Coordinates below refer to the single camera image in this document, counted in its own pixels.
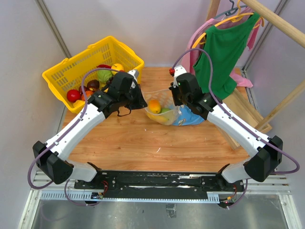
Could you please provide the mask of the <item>clear dotted zip top bag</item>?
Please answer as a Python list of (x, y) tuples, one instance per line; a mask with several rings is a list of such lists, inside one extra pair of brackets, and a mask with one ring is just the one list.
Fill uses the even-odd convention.
[[(142, 94), (147, 105), (151, 99), (156, 99), (161, 104), (161, 108), (166, 107), (171, 109), (171, 111), (168, 111), (164, 114), (155, 114), (155, 115), (163, 115), (167, 117), (169, 121), (166, 123), (166, 125), (172, 125), (172, 123), (177, 119), (179, 112), (179, 107), (174, 105), (172, 92), (169, 89), (164, 89), (153, 92), (143, 92)], [(145, 108), (145, 112), (151, 113), (148, 109), (148, 106)]]

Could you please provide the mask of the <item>yellow orange toy mango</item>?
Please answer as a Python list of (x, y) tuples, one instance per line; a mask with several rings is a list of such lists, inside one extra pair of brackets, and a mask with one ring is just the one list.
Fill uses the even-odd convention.
[(156, 99), (151, 99), (148, 102), (148, 109), (153, 114), (159, 114), (161, 112), (161, 104)]

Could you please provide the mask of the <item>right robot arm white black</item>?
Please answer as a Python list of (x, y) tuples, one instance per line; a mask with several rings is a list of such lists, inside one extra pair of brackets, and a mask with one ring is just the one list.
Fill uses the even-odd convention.
[(169, 89), (174, 104), (187, 106), (192, 113), (224, 130), (249, 155), (242, 162), (223, 166), (218, 171), (216, 186), (226, 191), (234, 182), (243, 179), (264, 182), (282, 162), (282, 139), (278, 136), (270, 138), (257, 131), (228, 109), (225, 103), (214, 99), (210, 93), (203, 93), (191, 73), (175, 71), (172, 76), (173, 83)]

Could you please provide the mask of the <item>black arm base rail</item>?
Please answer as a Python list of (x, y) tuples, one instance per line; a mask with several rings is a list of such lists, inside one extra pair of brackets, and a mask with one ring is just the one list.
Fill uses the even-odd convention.
[(241, 180), (229, 184), (216, 173), (99, 171), (86, 182), (80, 179), (75, 189), (98, 190), (108, 185), (107, 198), (126, 199), (206, 199), (208, 192), (242, 192)]

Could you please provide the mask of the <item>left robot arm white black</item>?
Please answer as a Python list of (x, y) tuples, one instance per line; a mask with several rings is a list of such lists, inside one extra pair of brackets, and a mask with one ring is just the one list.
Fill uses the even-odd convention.
[(35, 160), (32, 164), (57, 185), (68, 179), (77, 179), (85, 181), (90, 188), (98, 188), (102, 177), (97, 174), (97, 167), (69, 161), (69, 155), (95, 126), (112, 113), (118, 113), (121, 107), (132, 111), (147, 106), (137, 82), (138, 75), (137, 70), (118, 72), (107, 92), (96, 91), (65, 128), (46, 142), (37, 141), (33, 145)]

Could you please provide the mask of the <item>yellow toy banana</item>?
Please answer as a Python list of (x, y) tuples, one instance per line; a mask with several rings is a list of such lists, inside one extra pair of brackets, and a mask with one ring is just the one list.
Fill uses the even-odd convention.
[(166, 123), (169, 121), (169, 119), (163, 115), (155, 115), (149, 112), (147, 112), (146, 114), (151, 120), (156, 121), (162, 125), (166, 125)]

